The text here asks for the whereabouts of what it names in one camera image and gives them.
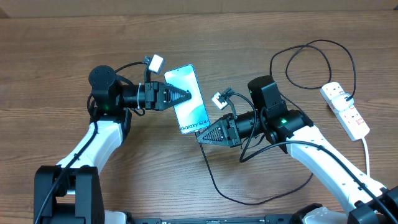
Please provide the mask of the Samsung Galaxy smartphone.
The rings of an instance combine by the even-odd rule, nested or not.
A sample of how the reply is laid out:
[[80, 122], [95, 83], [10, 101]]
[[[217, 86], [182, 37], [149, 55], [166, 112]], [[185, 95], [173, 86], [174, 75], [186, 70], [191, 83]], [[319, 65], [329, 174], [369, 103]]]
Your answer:
[[182, 134], [207, 128], [210, 125], [195, 69], [192, 64], [169, 70], [164, 73], [165, 81], [178, 89], [191, 94], [187, 101], [174, 106], [178, 126]]

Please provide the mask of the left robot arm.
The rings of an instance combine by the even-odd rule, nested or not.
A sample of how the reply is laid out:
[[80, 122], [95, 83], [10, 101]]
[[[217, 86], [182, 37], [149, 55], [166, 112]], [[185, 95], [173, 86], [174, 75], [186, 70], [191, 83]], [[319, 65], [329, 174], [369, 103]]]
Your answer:
[[104, 207], [100, 172], [126, 140], [132, 114], [162, 111], [191, 99], [188, 90], [153, 82], [158, 68], [147, 67], [144, 84], [118, 75], [107, 65], [88, 77], [89, 129], [76, 148], [54, 166], [41, 166], [34, 178], [34, 223], [133, 223], [129, 212]]

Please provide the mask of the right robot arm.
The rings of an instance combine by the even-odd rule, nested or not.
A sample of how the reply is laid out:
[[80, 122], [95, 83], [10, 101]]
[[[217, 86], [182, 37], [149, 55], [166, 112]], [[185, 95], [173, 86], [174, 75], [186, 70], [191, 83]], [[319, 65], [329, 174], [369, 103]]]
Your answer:
[[344, 210], [347, 223], [397, 223], [397, 189], [388, 189], [354, 166], [299, 110], [288, 110], [276, 82], [261, 76], [248, 83], [253, 110], [226, 114], [197, 135], [200, 144], [235, 147], [264, 134], [266, 146], [240, 162], [273, 147], [301, 162], [332, 193]]

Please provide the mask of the white USB charger plug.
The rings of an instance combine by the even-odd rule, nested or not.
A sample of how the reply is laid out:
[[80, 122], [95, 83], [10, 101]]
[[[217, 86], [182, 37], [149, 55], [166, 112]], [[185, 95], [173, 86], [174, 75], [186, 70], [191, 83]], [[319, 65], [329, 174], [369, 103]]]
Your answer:
[[332, 98], [330, 106], [334, 113], [340, 113], [353, 106], [353, 104], [354, 98], [349, 93], [344, 93]]

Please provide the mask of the white power strip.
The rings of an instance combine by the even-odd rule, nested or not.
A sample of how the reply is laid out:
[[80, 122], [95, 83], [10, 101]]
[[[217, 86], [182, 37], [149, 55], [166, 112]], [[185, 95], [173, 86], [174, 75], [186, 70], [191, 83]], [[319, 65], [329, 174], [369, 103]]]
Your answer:
[[[321, 87], [320, 93], [331, 109], [331, 99], [346, 92], [338, 82], [330, 82]], [[369, 126], [354, 104], [347, 110], [334, 114], [352, 141], [360, 140], [370, 132]]]

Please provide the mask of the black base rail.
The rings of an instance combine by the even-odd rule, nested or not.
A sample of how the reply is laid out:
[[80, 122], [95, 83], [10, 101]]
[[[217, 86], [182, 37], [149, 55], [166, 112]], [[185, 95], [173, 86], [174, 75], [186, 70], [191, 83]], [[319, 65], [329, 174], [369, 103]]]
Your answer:
[[285, 224], [290, 223], [291, 214], [266, 215], [264, 217], [246, 218], [191, 218], [191, 219], [171, 219], [163, 220], [160, 218], [133, 218], [134, 224]]

